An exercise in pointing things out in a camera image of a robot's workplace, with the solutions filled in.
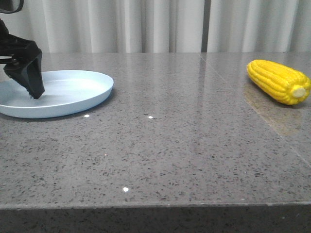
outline white curtain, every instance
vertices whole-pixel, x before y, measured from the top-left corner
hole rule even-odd
[[[311,0],[25,0],[0,18],[43,52],[311,51]]]

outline light blue plate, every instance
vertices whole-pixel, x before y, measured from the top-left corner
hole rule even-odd
[[[0,83],[0,113],[19,118],[48,118],[78,113],[103,102],[113,79],[85,70],[42,73],[45,92],[35,100],[14,80]]]

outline black object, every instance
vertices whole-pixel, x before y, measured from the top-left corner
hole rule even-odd
[[[11,14],[23,8],[24,0],[0,0],[0,13]]]
[[[0,12],[13,13],[19,11],[22,8],[23,0],[20,0],[19,3],[14,11],[3,11],[0,8]],[[38,99],[44,92],[41,76],[42,51],[34,41],[9,34],[1,19],[0,56],[11,57],[0,59],[0,64],[6,64],[4,72],[24,86],[33,98]]]

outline gray countertop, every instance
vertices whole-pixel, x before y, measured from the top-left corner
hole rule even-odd
[[[311,75],[308,52],[43,54],[115,85],[70,116],[0,114],[0,209],[310,204],[311,98],[272,100],[253,59]]]

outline toy corn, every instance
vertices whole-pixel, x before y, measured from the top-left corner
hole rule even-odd
[[[285,65],[254,60],[247,65],[250,79],[276,101],[294,105],[304,101],[311,90],[311,80],[302,72]]]

